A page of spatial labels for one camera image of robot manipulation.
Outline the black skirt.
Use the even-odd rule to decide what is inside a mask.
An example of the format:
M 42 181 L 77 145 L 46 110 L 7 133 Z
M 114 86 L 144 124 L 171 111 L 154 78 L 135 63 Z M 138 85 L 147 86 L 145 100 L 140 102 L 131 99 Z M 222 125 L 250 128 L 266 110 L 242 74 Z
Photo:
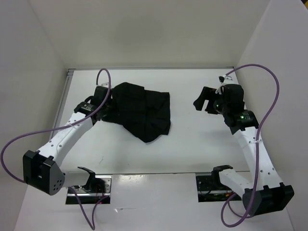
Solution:
M 152 142 L 169 134 L 170 94 L 121 83 L 112 89 L 112 98 L 103 110 L 102 120 L 122 125 L 144 143 Z

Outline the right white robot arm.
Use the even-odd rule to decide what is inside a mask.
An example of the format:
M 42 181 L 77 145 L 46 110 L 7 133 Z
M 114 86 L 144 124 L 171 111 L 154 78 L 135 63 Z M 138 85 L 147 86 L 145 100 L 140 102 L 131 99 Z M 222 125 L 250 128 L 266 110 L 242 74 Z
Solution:
M 253 181 L 238 174 L 230 165 L 214 167 L 211 184 L 216 189 L 228 187 L 238 195 L 250 217 L 283 210 L 295 192 L 285 185 L 276 172 L 262 142 L 254 113 L 244 107 L 244 90 L 240 85 L 227 84 L 219 89 L 203 87 L 194 101 L 197 111 L 222 115 L 236 137 Z

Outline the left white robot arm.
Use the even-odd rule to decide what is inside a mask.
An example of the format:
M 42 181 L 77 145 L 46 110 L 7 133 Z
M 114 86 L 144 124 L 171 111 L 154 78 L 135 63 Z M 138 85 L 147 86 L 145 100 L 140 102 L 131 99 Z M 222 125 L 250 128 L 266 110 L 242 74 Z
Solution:
M 60 166 L 77 141 L 97 122 L 97 114 L 73 125 L 98 108 L 88 103 L 88 97 L 81 102 L 67 122 L 68 127 L 60 130 L 37 151 L 27 151 L 23 156 L 23 176 L 26 184 L 48 194 L 55 195 L 61 188 L 79 186 L 84 192 L 100 189 L 105 193 L 107 182 L 96 177 L 94 171 L 85 167 L 61 170 Z

